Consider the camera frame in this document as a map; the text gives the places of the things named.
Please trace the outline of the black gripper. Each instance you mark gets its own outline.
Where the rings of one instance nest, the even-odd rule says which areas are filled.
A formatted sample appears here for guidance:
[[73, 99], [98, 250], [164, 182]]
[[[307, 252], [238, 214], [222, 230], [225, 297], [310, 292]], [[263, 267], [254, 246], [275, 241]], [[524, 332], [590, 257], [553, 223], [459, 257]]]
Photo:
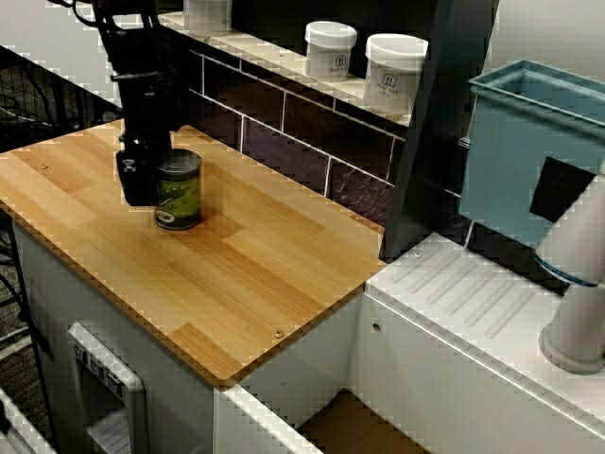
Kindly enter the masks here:
[[116, 165], [126, 202], [144, 207], [158, 204], [157, 162], [139, 148], [164, 146], [183, 125], [183, 87], [165, 72], [113, 75], [122, 101], [124, 149]]

